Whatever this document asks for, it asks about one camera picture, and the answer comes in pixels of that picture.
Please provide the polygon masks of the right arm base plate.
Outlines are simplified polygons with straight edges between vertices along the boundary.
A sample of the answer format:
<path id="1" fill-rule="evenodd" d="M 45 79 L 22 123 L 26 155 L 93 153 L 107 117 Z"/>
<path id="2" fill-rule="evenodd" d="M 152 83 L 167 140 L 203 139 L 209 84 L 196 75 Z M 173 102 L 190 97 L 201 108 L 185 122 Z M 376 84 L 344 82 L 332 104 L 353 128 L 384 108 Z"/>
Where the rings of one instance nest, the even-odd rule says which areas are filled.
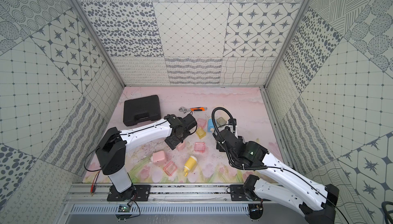
<path id="1" fill-rule="evenodd" d="M 251 192 L 244 185 L 233 184 L 229 186 L 232 201 L 253 201 Z"/>

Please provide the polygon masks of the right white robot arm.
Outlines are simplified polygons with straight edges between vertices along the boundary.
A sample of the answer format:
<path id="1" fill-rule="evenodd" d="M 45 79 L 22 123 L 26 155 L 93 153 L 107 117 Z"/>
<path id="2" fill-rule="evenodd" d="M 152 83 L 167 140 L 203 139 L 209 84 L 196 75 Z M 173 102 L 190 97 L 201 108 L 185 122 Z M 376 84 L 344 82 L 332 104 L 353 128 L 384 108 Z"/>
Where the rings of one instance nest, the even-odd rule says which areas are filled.
<path id="1" fill-rule="evenodd" d="M 278 184 L 272 185 L 258 176 L 249 175 L 243 191 L 250 200 L 272 200 L 303 216 L 309 224 L 333 224 L 337 212 L 339 189 L 322 185 L 287 166 L 267 148 L 254 142 L 244 142 L 236 132 L 236 121 L 212 133 L 217 147 L 226 153 L 229 165 L 238 170 L 255 171 Z"/>

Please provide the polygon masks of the yellow transparent tray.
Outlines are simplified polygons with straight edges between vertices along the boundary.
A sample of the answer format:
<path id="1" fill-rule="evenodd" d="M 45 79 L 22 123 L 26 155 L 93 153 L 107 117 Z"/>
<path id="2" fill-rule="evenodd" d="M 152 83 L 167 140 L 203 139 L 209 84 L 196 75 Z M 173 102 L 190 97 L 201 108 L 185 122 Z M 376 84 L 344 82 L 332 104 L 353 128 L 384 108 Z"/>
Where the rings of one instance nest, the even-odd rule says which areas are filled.
<path id="1" fill-rule="evenodd" d="M 196 129 L 196 134 L 199 137 L 199 139 L 202 139 L 206 136 L 206 132 L 201 127 L 198 127 Z"/>

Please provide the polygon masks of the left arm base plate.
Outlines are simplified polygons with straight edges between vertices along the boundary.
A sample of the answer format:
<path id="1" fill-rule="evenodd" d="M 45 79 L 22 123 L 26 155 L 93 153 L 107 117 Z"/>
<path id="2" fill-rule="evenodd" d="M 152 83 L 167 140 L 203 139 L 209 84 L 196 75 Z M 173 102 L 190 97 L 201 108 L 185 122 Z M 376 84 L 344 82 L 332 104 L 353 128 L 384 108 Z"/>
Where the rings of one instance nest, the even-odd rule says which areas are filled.
<path id="1" fill-rule="evenodd" d="M 129 189 L 120 193 L 117 191 L 116 187 L 112 185 L 106 200 L 108 202 L 126 201 L 132 199 L 136 201 L 148 201 L 150 189 L 151 185 L 132 185 Z"/>

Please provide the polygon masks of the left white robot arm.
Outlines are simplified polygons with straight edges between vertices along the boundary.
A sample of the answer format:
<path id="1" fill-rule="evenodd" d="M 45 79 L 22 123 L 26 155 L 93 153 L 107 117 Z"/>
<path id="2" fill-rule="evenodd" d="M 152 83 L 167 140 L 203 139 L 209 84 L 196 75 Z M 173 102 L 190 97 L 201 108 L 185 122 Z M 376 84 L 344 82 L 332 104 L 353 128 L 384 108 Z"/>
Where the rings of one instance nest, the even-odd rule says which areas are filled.
<path id="1" fill-rule="evenodd" d="M 133 188 L 125 169 L 128 151 L 157 139 L 164 139 L 170 149 L 174 150 L 193 134 L 191 130 L 196 127 L 197 121 L 191 114 L 183 118 L 167 115 L 154 123 L 122 131 L 113 127 L 104 134 L 94 153 L 103 175 L 109 177 L 118 193 L 124 193 Z"/>

